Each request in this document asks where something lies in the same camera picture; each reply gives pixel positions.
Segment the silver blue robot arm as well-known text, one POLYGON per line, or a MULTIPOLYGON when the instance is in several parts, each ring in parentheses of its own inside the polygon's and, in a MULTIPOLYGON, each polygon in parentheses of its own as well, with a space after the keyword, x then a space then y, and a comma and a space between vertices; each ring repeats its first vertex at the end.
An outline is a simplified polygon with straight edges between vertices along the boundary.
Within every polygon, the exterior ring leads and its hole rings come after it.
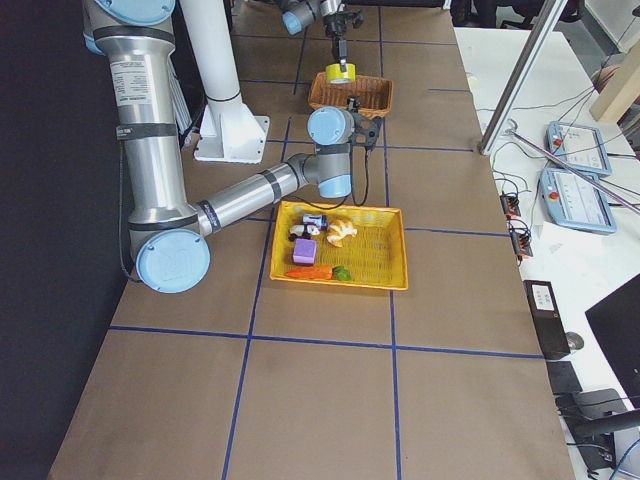
POLYGON ((332 42, 334 62, 325 68, 326 80, 333 84, 352 83, 356 79, 355 65, 348 62, 345 39, 348 25, 359 28, 363 21, 361 10, 349 10, 342 1, 278 1, 283 24, 290 35, 296 35, 321 19, 325 35, 332 42))
POLYGON ((129 171, 134 209, 128 219, 140 282, 161 293, 197 285, 210 265, 207 237, 306 185, 324 198, 352 189, 352 152, 372 150, 379 118, 355 104, 313 112, 314 150, 297 154, 204 200, 186 198, 179 130, 171 89, 172 15, 180 10, 204 88, 206 161, 258 163, 270 124, 244 103, 220 1, 86 1, 87 48, 109 62, 119 123, 121 164, 129 171))

